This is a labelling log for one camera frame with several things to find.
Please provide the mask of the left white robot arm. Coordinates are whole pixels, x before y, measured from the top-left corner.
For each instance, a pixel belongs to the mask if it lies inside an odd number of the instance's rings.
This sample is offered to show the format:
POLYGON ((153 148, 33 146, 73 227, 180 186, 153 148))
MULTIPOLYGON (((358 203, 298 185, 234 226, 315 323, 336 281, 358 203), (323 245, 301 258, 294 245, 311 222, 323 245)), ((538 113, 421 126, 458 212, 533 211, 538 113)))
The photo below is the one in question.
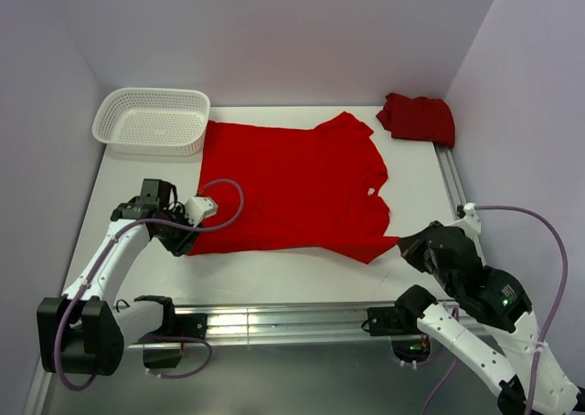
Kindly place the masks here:
POLYGON ((178 334, 174 302, 143 295, 121 312, 112 306, 135 260, 153 240, 173 256, 189 253, 205 218, 217 213, 209 197, 176 201, 176 187, 145 179, 139 195, 118 205, 105 238, 76 280, 59 296, 37 308, 40 356, 47 372, 60 376, 110 376, 124 350, 153 337, 167 341, 178 334))

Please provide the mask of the bright red t-shirt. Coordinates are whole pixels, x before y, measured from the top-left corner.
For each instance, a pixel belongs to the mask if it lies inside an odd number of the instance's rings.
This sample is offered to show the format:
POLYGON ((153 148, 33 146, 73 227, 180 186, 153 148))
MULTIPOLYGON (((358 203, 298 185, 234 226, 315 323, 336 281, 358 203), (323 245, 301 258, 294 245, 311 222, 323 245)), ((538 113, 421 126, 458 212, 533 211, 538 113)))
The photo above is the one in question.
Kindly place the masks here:
POLYGON ((372 135, 348 112, 313 129, 209 122, 199 189, 218 212, 190 253, 322 248, 370 263, 392 249, 372 135))

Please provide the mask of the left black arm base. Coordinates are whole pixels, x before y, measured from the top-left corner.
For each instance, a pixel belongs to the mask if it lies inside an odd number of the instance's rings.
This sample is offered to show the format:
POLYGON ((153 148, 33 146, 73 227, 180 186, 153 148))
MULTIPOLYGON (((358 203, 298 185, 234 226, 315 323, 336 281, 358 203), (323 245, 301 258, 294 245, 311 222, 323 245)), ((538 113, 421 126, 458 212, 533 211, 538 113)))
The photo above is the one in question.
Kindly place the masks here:
POLYGON ((169 375, 186 356, 186 349, 194 345, 203 346, 207 351, 205 366, 213 354, 206 335, 207 314, 177 314, 169 330, 156 331, 139 340, 138 344, 143 346, 143 364, 151 372, 169 375))

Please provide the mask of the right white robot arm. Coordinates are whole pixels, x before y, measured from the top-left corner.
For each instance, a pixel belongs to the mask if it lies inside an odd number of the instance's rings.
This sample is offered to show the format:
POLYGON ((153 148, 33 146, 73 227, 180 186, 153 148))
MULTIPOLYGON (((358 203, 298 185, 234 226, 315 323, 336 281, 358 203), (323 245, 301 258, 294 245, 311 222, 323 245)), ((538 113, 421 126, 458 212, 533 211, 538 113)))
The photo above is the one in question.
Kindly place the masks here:
POLYGON ((503 414, 570 414, 584 410, 584 389, 563 372, 546 343, 527 293, 510 273, 483 264, 474 242, 456 226, 431 223, 401 238, 402 258, 430 274, 495 340, 492 349, 419 285, 396 301, 400 329, 438 340, 479 377, 503 414))

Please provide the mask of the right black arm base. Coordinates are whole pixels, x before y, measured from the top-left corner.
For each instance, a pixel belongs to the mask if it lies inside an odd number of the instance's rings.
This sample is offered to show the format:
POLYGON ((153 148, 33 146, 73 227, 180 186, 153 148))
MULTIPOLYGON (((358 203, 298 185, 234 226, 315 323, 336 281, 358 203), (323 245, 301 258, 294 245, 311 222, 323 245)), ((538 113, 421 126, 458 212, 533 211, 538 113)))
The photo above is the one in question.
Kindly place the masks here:
POLYGON ((422 366, 441 353, 440 347, 432 347, 431 337, 417 327, 414 315, 402 307, 369 307, 360 327, 369 336, 388 337, 391 352, 402 366, 422 366))

